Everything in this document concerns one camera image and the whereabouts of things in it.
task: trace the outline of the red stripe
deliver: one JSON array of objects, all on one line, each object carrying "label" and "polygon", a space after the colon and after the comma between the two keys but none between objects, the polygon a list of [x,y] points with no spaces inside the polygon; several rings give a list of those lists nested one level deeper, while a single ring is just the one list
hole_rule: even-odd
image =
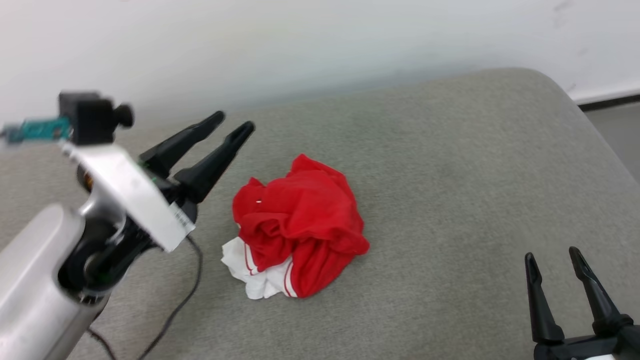
[{"label": "red stripe", "polygon": [[244,264],[246,265],[246,269],[249,270],[249,275],[253,275],[253,270],[249,267],[249,261],[246,258],[246,248],[247,244],[244,245]]},{"label": "red stripe", "polygon": [[289,266],[287,266],[287,271],[284,273],[284,291],[287,292],[287,295],[289,297],[291,297],[291,293],[289,292],[289,289],[287,289],[287,274],[289,273],[289,269],[291,268],[292,264],[293,264],[293,261],[289,263]]}]

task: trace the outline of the red and white garment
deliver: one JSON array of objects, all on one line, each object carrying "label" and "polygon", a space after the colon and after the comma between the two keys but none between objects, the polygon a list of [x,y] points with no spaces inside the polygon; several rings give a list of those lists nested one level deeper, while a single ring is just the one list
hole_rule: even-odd
[{"label": "red and white garment", "polygon": [[344,175],[304,154],[266,186],[251,178],[233,212],[239,237],[224,244],[222,262],[250,299],[311,296],[369,250]]}]

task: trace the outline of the black cable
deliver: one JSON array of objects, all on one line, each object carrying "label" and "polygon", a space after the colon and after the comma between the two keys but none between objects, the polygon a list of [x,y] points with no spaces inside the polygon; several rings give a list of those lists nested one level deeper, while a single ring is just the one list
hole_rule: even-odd
[{"label": "black cable", "polygon": [[[162,329],[160,330],[158,335],[156,335],[156,338],[154,338],[154,340],[151,341],[149,346],[147,346],[147,348],[142,353],[142,355],[139,356],[138,360],[142,360],[147,355],[149,355],[151,350],[153,350],[154,347],[156,347],[156,345],[160,342],[160,340],[162,340],[164,334],[166,334],[167,330],[169,330],[169,326],[171,326],[171,323],[173,322],[173,318],[175,318],[175,315],[177,315],[178,312],[182,310],[182,308],[187,304],[187,302],[191,300],[191,297],[193,296],[193,294],[198,289],[198,286],[200,285],[200,278],[202,277],[202,259],[203,259],[202,250],[200,250],[200,247],[198,246],[198,244],[196,244],[196,242],[193,241],[193,238],[191,237],[191,235],[187,235],[187,241],[191,244],[191,246],[193,247],[193,250],[198,256],[198,272],[196,273],[196,283],[193,285],[193,288],[191,289],[187,297],[184,298],[184,300],[173,310],[171,315],[169,315],[169,317],[164,321],[164,325],[162,326]],[[116,360],[116,357],[113,353],[113,350],[111,349],[111,346],[109,346],[109,343],[100,334],[93,331],[91,328],[87,329],[87,332],[89,332],[89,335],[92,338],[96,339],[104,347],[106,352],[109,354],[110,360]]]},{"label": "black cable", "polygon": [[92,328],[89,328],[86,331],[95,341],[98,341],[100,345],[102,345],[104,350],[107,352],[107,355],[109,356],[110,360],[117,360],[116,355],[113,353],[113,349],[111,348],[111,345],[109,345],[109,343],[102,337],[102,335],[95,332],[95,330],[93,330]]}]

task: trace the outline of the teal connector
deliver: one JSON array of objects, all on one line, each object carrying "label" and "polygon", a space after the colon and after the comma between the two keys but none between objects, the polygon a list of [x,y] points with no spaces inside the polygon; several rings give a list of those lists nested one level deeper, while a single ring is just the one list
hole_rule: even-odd
[{"label": "teal connector", "polygon": [[3,135],[8,143],[25,141],[57,141],[67,139],[71,134],[71,125],[65,117],[47,120],[25,120],[18,126],[6,126]]}]

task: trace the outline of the red cloth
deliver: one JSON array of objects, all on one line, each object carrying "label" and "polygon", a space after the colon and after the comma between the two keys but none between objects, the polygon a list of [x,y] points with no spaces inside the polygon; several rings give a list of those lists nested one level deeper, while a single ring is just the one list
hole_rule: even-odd
[{"label": "red cloth", "polygon": [[347,179],[304,154],[286,177],[267,186],[251,178],[234,198],[233,212],[258,271],[292,255],[298,297],[320,291],[369,250]]}]

